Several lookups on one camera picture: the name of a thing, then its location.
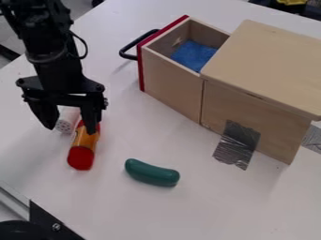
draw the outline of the blue cloth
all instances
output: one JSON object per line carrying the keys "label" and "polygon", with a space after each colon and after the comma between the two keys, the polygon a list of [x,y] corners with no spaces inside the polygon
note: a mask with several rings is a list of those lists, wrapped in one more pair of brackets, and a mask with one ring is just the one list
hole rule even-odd
{"label": "blue cloth", "polygon": [[171,59],[193,71],[200,72],[217,50],[187,40],[171,55]]}

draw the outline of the orange cylinder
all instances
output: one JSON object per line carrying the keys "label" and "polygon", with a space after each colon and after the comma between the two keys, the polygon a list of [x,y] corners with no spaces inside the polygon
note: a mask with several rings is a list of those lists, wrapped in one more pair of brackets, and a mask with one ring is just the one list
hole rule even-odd
{"label": "orange cylinder", "polygon": [[79,122],[76,136],[69,150],[68,164],[77,170],[90,170],[94,163],[96,144],[99,140],[100,125],[96,133],[89,135],[83,120]]}

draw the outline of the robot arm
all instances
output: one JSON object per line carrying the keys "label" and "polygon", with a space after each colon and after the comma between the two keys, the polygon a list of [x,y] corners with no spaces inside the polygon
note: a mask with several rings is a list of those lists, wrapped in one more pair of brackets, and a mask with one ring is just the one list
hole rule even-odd
{"label": "robot arm", "polygon": [[[57,105],[80,107],[87,132],[95,133],[107,99],[104,86],[82,73],[80,60],[87,46],[69,30],[70,10],[60,0],[0,0],[0,10],[23,41],[38,74],[16,82],[38,120],[53,129],[59,117]],[[79,56],[74,38],[85,45],[84,56]]]}

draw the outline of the gray tape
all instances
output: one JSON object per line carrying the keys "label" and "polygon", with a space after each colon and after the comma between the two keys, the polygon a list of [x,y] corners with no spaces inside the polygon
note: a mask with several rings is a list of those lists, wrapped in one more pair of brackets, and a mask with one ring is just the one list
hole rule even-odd
{"label": "gray tape", "polygon": [[301,145],[313,150],[315,153],[321,154],[321,129],[310,125]]}
{"label": "gray tape", "polygon": [[226,121],[224,133],[213,157],[220,162],[234,164],[246,170],[260,136],[259,132],[251,128]]}

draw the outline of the drawer handle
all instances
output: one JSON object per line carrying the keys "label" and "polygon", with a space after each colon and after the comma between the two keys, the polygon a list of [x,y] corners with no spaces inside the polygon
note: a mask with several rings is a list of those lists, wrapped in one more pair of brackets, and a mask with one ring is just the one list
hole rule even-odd
{"label": "drawer handle", "polygon": [[159,29],[153,29],[148,31],[147,33],[141,35],[140,37],[136,38],[133,42],[130,42],[129,44],[127,44],[124,48],[122,48],[119,51],[119,55],[125,59],[129,59],[129,60],[134,60],[137,61],[137,56],[136,55],[132,55],[132,54],[127,54],[126,51],[128,51],[129,49],[131,49],[132,47],[136,46],[138,43],[140,43],[142,40],[144,40],[145,38],[148,38],[149,36],[156,34],[158,31],[160,31]]}

